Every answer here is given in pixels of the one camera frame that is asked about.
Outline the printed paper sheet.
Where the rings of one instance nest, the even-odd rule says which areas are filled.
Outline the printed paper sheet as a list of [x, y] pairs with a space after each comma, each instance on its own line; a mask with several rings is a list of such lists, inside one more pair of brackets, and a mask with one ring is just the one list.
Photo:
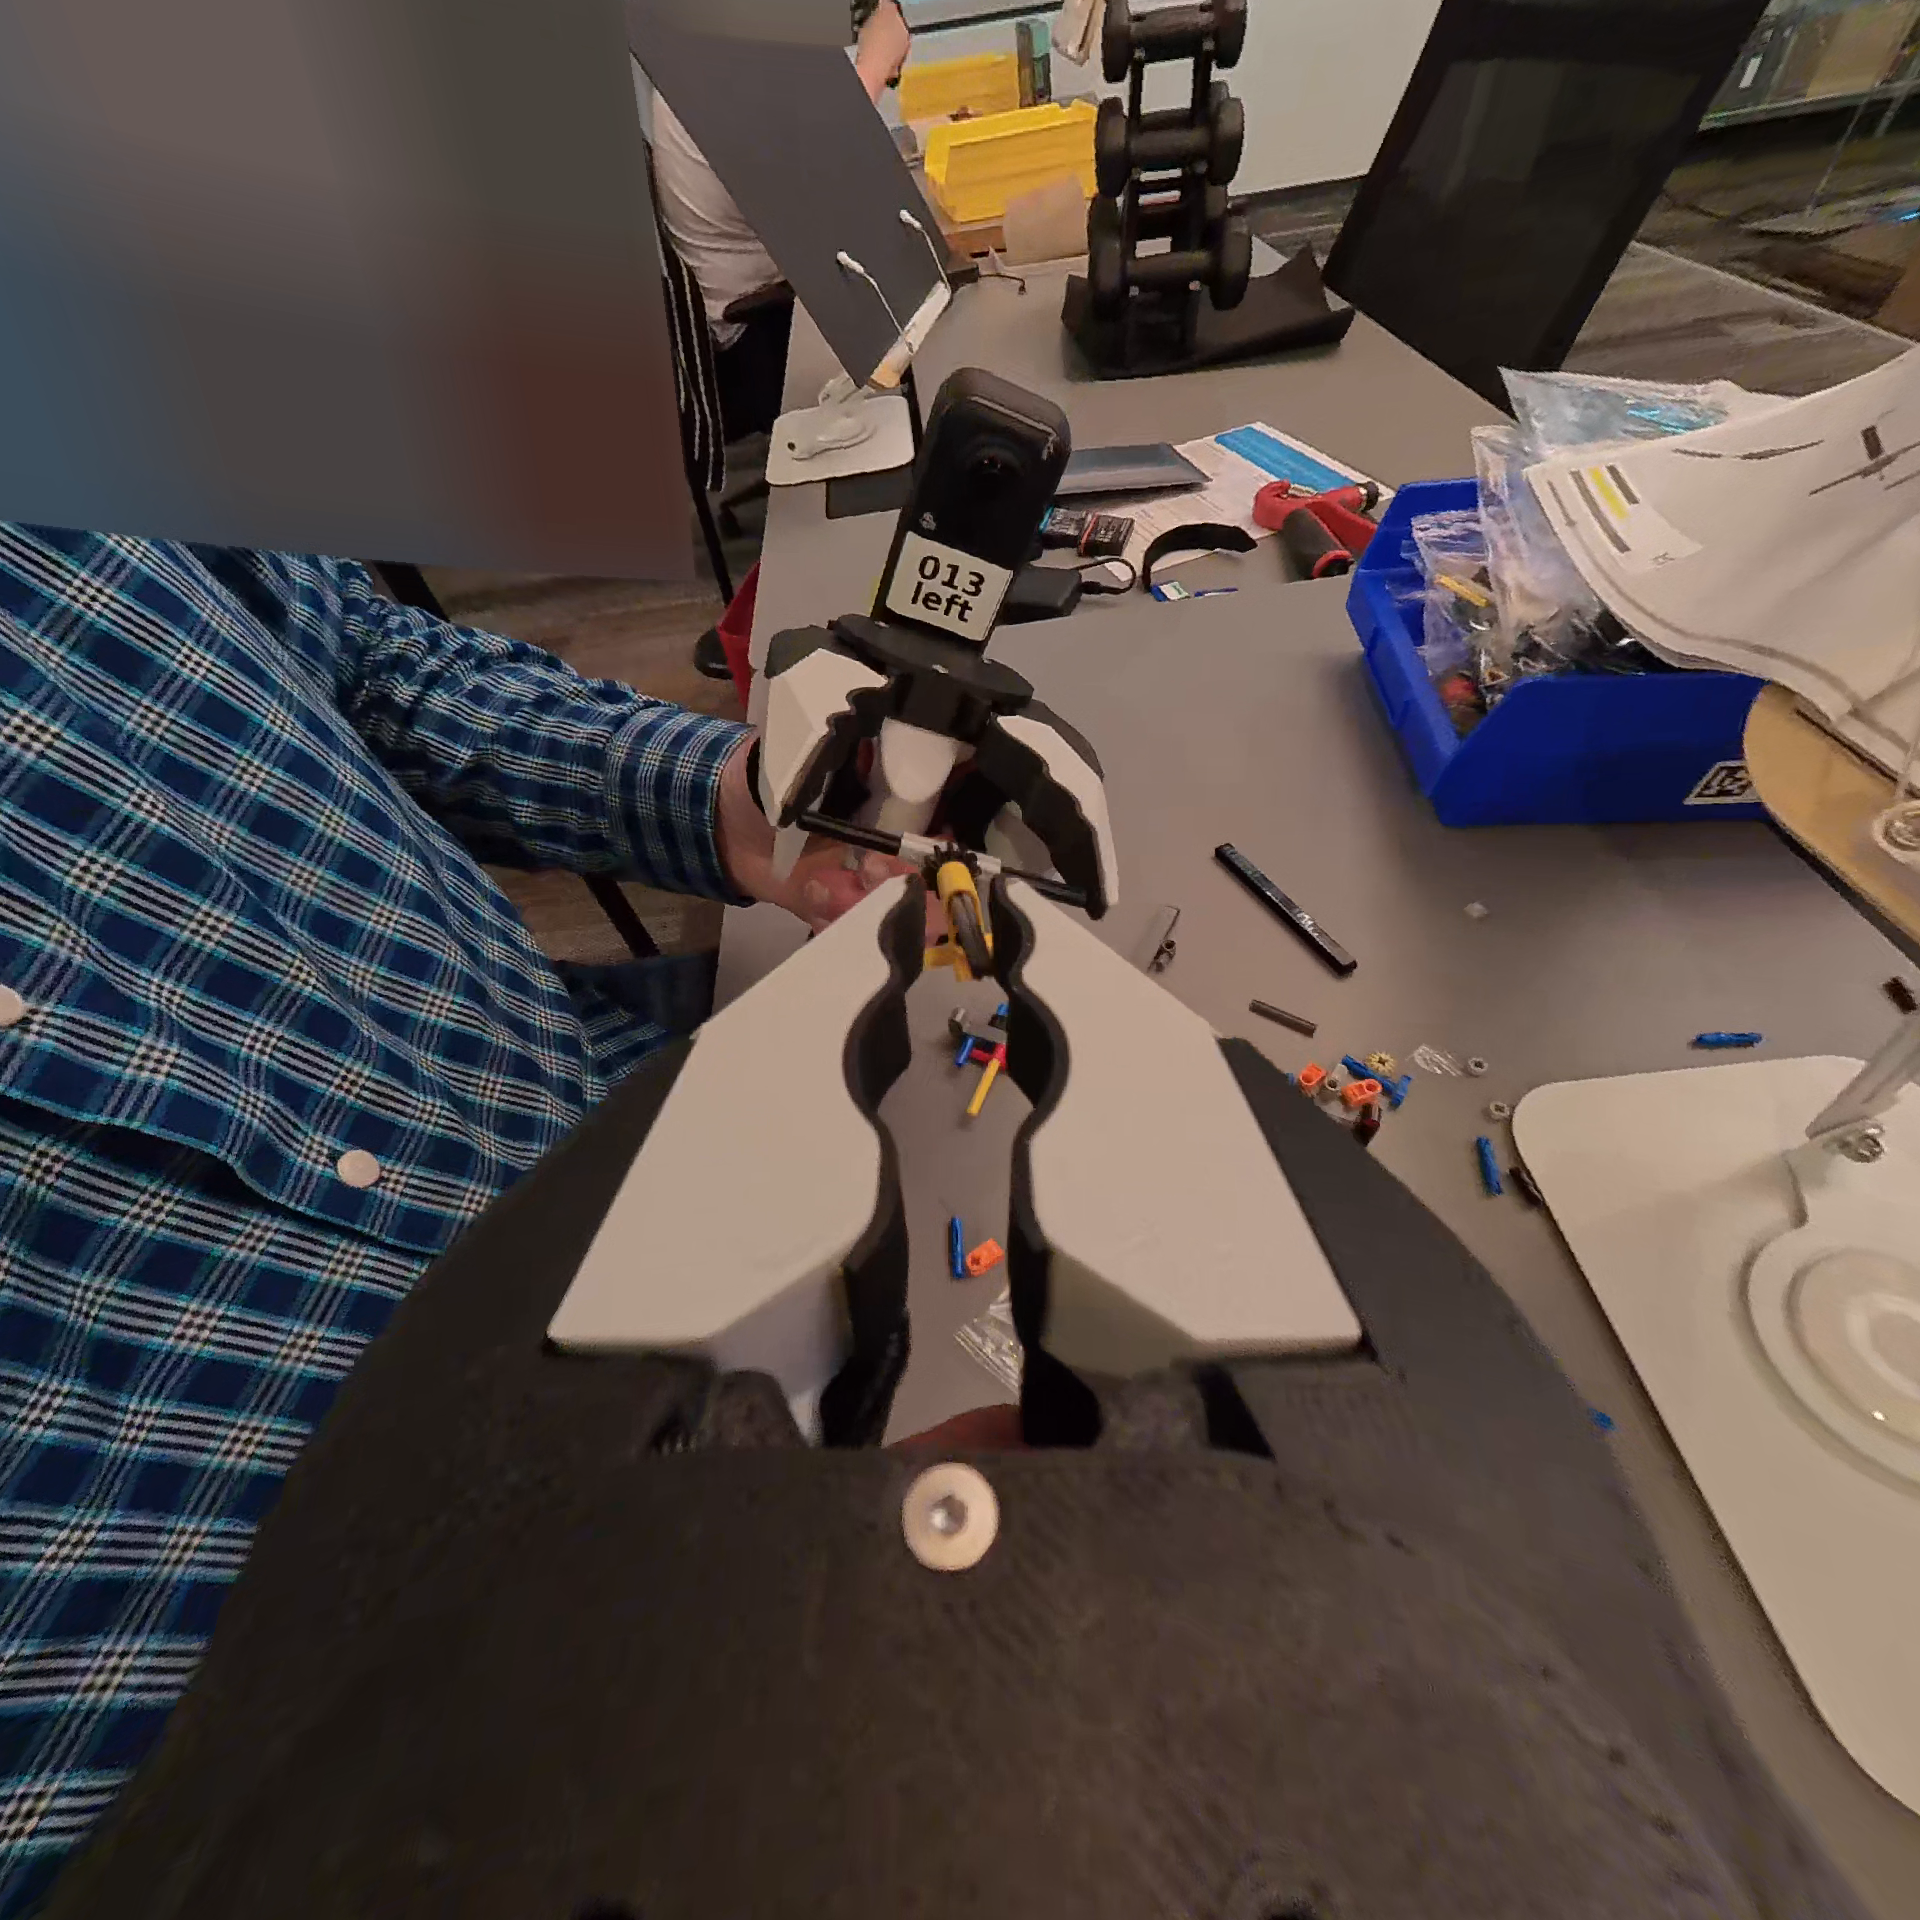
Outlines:
[[1252, 517], [1254, 498], [1266, 485], [1284, 489], [1285, 501], [1340, 489], [1373, 489], [1375, 501], [1392, 497], [1392, 489], [1371, 473], [1346, 467], [1264, 422], [1182, 440], [1174, 452], [1204, 475], [1200, 495], [1224, 517]]

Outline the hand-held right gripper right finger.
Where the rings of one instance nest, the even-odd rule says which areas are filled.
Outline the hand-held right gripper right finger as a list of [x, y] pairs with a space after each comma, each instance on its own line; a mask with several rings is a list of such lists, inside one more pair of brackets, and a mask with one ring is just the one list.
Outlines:
[[1087, 1447], [1145, 1375], [1346, 1361], [1361, 1326], [1258, 1126], [1285, 1078], [1030, 881], [992, 885], [1022, 1436]]

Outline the blue bin with square sticker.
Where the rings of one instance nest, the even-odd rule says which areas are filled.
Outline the blue bin with square sticker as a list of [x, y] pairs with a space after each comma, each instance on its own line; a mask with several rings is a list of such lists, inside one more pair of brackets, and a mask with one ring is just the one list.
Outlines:
[[1410, 520], [1475, 501], [1468, 479], [1410, 483], [1346, 578], [1371, 691], [1412, 784], [1447, 830], [1755, 819], [1743, 731], [1755, 679], [1713, 671], [1541, 677], [1468, 734], [1418, 652]]

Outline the person's torso in plaid shirt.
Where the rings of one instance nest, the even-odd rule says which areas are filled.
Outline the person's torso in plaid shirt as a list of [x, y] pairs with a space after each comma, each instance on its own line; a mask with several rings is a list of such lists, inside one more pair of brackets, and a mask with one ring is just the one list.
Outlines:
[[514, 641], [351, 561], [4, 526], [4, 1914], [405, 1292], [675, 1029], [409, 788], [462, 637]]

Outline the clear plastic zip bag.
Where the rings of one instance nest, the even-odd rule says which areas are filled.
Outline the clear plastic zip bag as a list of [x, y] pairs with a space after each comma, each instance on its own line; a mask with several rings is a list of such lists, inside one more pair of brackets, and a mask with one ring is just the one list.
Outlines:
[[996, 1297], [956, 1328], [957, 1346], [1006, 1391], [1010, 1403], [1022, 1394], [1022, 1342], [1010, 1311], [1010, 1288]]

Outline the yellow plastic bin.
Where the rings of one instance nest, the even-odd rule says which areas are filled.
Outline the yellow plastic bin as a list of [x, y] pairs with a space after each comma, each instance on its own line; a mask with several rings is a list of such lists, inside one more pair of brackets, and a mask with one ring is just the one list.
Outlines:
[[1015, 199], [1060, 179], [1087, 200], [1095, 118], [1093, 100], [1075, 100], [931, 123], [922, 163], [934, 205], [956, 225], [996, 221]]
[[1006, 50], [911, 61], [897, 80], [897, 109], [906, 123], [1018, 110], [1018, 61]]

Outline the black monitor back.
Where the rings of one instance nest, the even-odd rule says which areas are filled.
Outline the black monitor back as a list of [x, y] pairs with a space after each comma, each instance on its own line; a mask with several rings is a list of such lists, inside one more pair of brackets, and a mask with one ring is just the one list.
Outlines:
[[1323, 283], [1494, 406], [1561, 370], [1764, 2], [1441, 2]]

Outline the person's left forearm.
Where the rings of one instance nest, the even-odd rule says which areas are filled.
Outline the person's left forearm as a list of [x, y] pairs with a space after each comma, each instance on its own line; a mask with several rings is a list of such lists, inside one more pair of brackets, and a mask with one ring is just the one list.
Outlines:
[[526, 641], [462, 637], [403, 724], [405, 782], [486, 863], [747, 904], [712, 838], [720, 774], [747, 731]]

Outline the instruction booklet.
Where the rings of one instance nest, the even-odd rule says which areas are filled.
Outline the instruction booklet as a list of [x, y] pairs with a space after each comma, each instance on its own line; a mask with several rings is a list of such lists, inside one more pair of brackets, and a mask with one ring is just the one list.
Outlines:
[[1917, 351], [1694, 434], [1552, 455], [1527, 483], [1651, 650], [1791, 689], [1913, 769]]

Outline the yellow lego pin connector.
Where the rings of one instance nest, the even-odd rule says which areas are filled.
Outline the yellow lego pin connector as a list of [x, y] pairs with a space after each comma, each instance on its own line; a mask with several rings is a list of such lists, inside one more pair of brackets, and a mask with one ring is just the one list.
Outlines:
[[923, 949], [923, 966], [948, 970], [960, 982], [996, 978], [996, 941], [972, 852], [931, 866], [928, 904], [940, 905], [944, 930]]

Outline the person's left hand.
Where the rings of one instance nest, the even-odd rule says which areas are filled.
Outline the person's left hand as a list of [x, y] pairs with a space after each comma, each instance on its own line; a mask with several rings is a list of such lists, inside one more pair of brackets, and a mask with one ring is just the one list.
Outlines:
[[747, 901], [792, 914], [808, 932], [841, 920], [909, 866], [886, 852], [835, 838], [792, 839], [773, 830], [754, 793], [757, 731], [730, 753], [718, 788], [716, 847], [728, 885]]

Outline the white book stand wooden board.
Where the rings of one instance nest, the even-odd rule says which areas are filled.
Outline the white book stand wooden board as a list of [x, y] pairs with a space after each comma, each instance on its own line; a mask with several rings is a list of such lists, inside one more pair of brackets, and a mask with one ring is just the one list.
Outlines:
[[1516, 1143], [1796, 1683], [1913, 1812], [1913, 1013], [1562, 1079]]

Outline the long black lego beam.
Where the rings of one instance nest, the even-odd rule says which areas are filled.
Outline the long black lego beam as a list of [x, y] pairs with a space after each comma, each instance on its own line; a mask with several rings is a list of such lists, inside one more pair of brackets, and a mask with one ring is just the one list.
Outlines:
[[1335, 978], [1357, 971], [1354, 954], [1344, 949], [1324, 924], [1301, 904], [1284, 893], [1245, 852], [1231, 843], [1219, 843], [1211, 858], [1235, 885], [1248, 893], [1278, 924], [1284, 924], [1305, 949]]

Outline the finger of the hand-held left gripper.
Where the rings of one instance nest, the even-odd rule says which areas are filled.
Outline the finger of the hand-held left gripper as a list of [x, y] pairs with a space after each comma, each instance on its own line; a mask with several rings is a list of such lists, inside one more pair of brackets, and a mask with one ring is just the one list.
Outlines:
[[1058, 880], [1103, 920], [1120, 896], [1116, 846], [1100, 760], [1055, 714], [998, 714], [980, 737], [980, 774], [996, 793], [988, 825], [1009, 819], [1035, 839]]
[[886, 686], [886, 674], [840, 641], [769, 641], [754, 794], [773, 827], [773, 873], [796, 866], [806, 822], [828, 817], [828, 788], [857, 755]]

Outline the red handled tool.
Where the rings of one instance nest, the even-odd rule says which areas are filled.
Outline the red handled tool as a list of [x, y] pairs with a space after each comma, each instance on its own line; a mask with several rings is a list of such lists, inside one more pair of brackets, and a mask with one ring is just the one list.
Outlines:
[[1294, 571], [1307, 582], [1352, 572], [1375, 535], [1375, 480], [1307, 495], [1297, 483], [1266, 483], [1254, 495], [1252, 517], [1273, 531]]

